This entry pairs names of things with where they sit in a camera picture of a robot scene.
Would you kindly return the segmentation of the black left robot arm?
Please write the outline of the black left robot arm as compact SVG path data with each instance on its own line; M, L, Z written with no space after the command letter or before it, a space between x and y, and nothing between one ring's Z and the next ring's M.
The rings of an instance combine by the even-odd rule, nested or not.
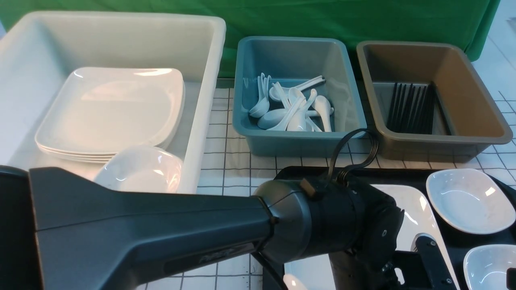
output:
M451 290L431 239L398 251L405 216L354 176L269 180L250 197L108 189L58 167L1 167L2 290L132 290L251 254L272 264L342 254L352 289Z

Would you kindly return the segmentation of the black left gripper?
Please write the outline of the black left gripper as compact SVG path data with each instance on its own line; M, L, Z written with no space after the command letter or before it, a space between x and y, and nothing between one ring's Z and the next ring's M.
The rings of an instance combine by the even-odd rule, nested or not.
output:
M412 251L396 251L379 272L345 252L329 255L337 290L456 290L437 242L418 236Z

